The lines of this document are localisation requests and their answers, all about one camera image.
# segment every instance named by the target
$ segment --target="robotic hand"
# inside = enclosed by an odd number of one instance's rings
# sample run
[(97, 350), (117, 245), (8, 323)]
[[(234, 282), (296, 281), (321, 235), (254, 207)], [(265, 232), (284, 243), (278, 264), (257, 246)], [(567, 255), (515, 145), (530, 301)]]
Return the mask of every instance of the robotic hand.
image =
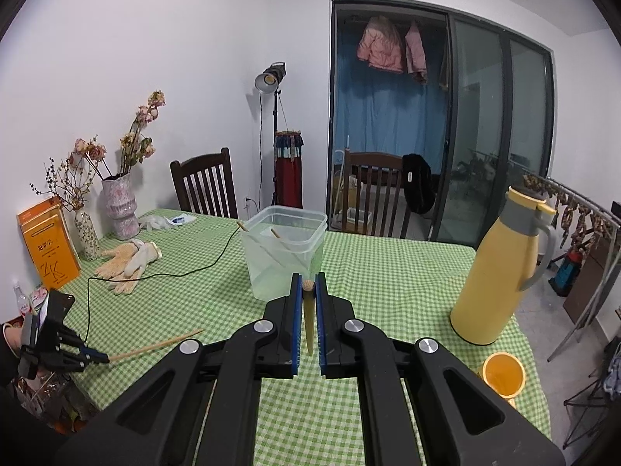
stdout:
[[(18, 373), (24, 378), (33, 379), (39, 367), (51, 372), (82, 372), (90, 364), (107, 364), (108, 356), (88, 348), (77, 333), (63, 324), (68, 310), (67, 303), (74, 297), (51, 289), (37, 315), (32, 312), (24, 317), (22, 327), (22, 347)], [(77, 349), (67, 351), (62, 348), (69, 345)]]
[[(420, 466), (424, 456), (428, 466), (564, 466), (561, 451), (440, 342), (391, 339), (356, 319), (323, 273), (314, 300), (321, 375), (358, 383), (367, 465)], [(231, 338), (173, 348), (72, 436), (55, 464), (250, 466), (262, 379), (297, 375), (301, 319), (302, 278), (293, 275), (290, 295)]]

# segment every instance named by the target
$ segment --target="yellow thermos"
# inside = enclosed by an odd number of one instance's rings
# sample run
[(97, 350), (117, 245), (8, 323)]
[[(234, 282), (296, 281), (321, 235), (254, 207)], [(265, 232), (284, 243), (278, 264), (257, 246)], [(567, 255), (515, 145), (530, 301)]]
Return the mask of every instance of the yellow thermos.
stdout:
[[(481, 241), (451, 312), (451, 325), (465, 341), (489, 345), (500, 336), (522, 293), (541, 277), (552, 259), (556, 237), (550, 222), (555, 212), (536, 192), (508, 188), (501, 215)], [(538, 230), (548, 238), (539, 266)]]

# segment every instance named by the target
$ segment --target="thermos lid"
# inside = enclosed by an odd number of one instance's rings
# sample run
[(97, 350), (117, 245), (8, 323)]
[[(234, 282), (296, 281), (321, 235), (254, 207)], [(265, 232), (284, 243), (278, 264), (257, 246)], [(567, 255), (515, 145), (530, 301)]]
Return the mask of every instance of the thermos lid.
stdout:
[(531, 190), (526, 186), (511, 186), (511, 189), (517, 191), (518, 193), (524, 194), (524, 196), (529, 196), (532, 199), (536, 199), (538, 201), (542, 201), (545, 198), (542, 193), (538, 193), (537, 191)]
[(511, 186), (508, 188), (507, 199), (531, 210), (536, 210), (539, 205), (545, 205), (542, 194), (524, 186)]

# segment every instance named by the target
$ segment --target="small floral vase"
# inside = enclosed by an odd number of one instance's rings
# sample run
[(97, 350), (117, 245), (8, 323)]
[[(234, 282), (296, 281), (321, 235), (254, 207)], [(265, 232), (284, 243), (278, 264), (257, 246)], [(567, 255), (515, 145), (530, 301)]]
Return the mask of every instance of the small floral vase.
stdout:
[(97, 239), (97, 233), (92, 225), (91, 216), (83, 209), (75, 211), (75, 225), (80, 243), (82, 244), (82, 257), (86, 261), (94, 261), (101, 256), (101, 246)]
[(114, 235), (119, 240), (135, 237), (141, 228), (134, 215), (137, 205), (129, 174), (105, 178), (102, 185), (106, 198), (106, 213), (113, 220)]

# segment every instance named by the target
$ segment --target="person's hand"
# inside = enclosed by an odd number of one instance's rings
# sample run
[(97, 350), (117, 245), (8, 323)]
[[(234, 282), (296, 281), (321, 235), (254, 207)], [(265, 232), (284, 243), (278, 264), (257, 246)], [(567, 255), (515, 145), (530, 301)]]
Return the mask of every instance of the person's hand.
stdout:
[(7, 327), (4, 330), (4, 336), (6, 342), (15, 354), (19, 355), (19, 351), (22, 348), (22, 328), (21, 327)]

